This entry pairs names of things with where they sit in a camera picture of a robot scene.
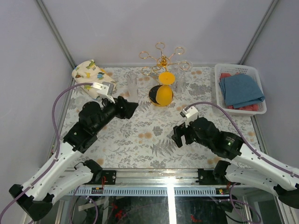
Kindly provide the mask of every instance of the gold ring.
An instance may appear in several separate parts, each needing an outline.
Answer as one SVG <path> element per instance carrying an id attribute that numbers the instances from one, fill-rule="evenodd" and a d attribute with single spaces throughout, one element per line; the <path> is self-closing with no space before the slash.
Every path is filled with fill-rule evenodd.
<path id="1" fill-rule="evenodd" d="M 162 48 L 158 48 L 158 47 L 157 47 L 158 44 L 163 44 L 163 47 L 162 47 Z M 165 48 L 165 43 L 163 43 L 163 42 L 156 43 L 155 47 L 156 47 L 157 49 L 159 49 L 159 50 L 162 50 L 162 49 Z"/>
<path id="2" fill-rule="evenodd" d="M 178 51 L 177 51 L 178 49 L 182 49 L 183 52 L 182 53 L 178 53 Z M 177 48 L 174 49 L 174 52 L 175 52 L 175 54 L 182 55 L 183 53 L 185 53 L 185 49 L 182 48 L 182 47 L 177 47 Z"/>
<path id="3" fill-rule="evenodd" d="M 144 69 L 149 69 L 149 73 L 145 73 L 145 72 L 144 72 Z M 143 75 L 145 75 L 145 76 L 149 76 L 149 75 L 151 74 L 150 67 L 143 67 L 143 68 L 141 69 L 141 73 L 142 73 Z"/>
<path id="4" fill-rule="evenodd" d="M 147 57 L 141 57 L 140 54 L 143 54 L 143 53 L 146 53 L 146 54 L 147 54 Z M 147 59 L 149 56 L 150 56 L 150 54 L 149 54 L 147 51 L 142 51 L 142 52 L 139 53 L 139 57 L 140 57 L 141 59 Z"/>
<path id="5" fill-rule="evenodd" d="M 154 73 L 156 73 L 156 71 L 159 71 L 161 69 L 161 67 L 155 65 L 155 66 L 151 67 L 151 69 L 153 70 Z"/>

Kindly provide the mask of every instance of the red wire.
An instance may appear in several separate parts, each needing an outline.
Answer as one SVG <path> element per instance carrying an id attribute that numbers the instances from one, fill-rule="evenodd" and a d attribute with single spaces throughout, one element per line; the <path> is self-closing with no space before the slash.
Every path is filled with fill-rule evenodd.
<path id="1" fill-rule="evenodd" d="M 229 189 L 231 182 L 228 182 L 227 186 L 226 186 L 226 190 Z"/>
<path id="2" fill-rule="evenodd" d="M 104 193 L 104 185 L 105 185 L 105 182 L 106 182 L 106 177 L 103 176 L 103 177 L 102 177 L 102 188 L 103 188 L 103 193 Z"/>
<path id="3" fill-rule="evenodd" d="M 194 215 L 192 215 L 192 214 L 191 214 L 191 220 L 192 220 L 193 223 L 202 223 L 202 220 L 201 220 L 201 219 L 196 219 L 196 218 L 194 217 Z"/>

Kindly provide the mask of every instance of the blue cloth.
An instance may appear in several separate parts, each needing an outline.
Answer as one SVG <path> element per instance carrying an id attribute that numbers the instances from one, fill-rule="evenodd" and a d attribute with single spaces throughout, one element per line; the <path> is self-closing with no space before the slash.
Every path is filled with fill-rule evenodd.
<path id="1" fill-rule="evenodd" d="M 258 104 L 265 100 L 257 83 L 248 75 L 238 74 L 222 78 L 219 82 L 226 106 L 235 109 Z"/>

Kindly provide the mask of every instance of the folded towel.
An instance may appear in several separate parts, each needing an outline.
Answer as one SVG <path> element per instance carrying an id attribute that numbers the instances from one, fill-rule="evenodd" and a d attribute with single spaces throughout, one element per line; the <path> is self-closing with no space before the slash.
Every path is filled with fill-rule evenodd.
<path id="1" fill-rule="evenodd" d="M 245 74 L 222 78 L 219 85 L 226 106 L 232 105 L 235 109 L 265 100 L 265 96 L 256 82 Z"/>
<path id="2" fill-rule="evenodd" d="M 73 76 L 77 83 L 107 82 L 113 83 L 114 87 L 116 87 L 115 81 L 107 75 L 105 70 L 96 66 L 94 60 L 82 62 L 73 70 L 71 76 Z M 92 88 L 89 85 L 82 86 L 82 89 L 93 99 L 96 99 L 99 96 L 97 94 L 97 89 Z"/>
<path id="3" fill-rule="evenodd" d="M 220 75 L 220 80 L 222 78 L 227 78 L 227 77 L 231 77 L 232 75 L 230 73 L 221 73 Z M 253 104 L 253 105 L 248 105 L 248 106 L 244 106 L 244 107 L 239 107 L 239 108 L 234 108 L 233 106 L 228 106 L 228 109 L 235 109 L 235 110 L 241 110 L 241 111 L 258 111 L 258 104 Z"/>

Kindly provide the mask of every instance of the table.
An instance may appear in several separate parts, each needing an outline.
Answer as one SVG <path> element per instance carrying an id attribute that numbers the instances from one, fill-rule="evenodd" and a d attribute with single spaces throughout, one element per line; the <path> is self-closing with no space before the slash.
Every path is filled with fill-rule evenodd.
<path id="1" fill-rule="evenodd" d="M 141 74 L 141 68 L 105 68 L 117 82 L 113 96 L 129 98 L 126 75 L 138 75 L 139 106 L 130 120 L 114 118 L 98 134 L 98 140 L 74 161 L 93 159 L 104 168 L 214 168 L 220 157 L 196 143 L 178 148 L 171 139 L 173 127 L 184 122 L 179 114 L 185 106 L 209 101 L 216 103 L 213 67 L 193 67 L 186 72 L 186 91 L 174 97 L 167 107 L 154 106 L 148 92 L 157 82 Z M 72 92 L 61 132 L 61 139 L 77 122 L 82 106 L 93 100 L 81 88 Z M 198 106 L 200 116 L 222 131 L 236 133 L 229 120 L 209 105 Z M 250 117 L 233 116 L 245 138 L 259 148 Z"/>

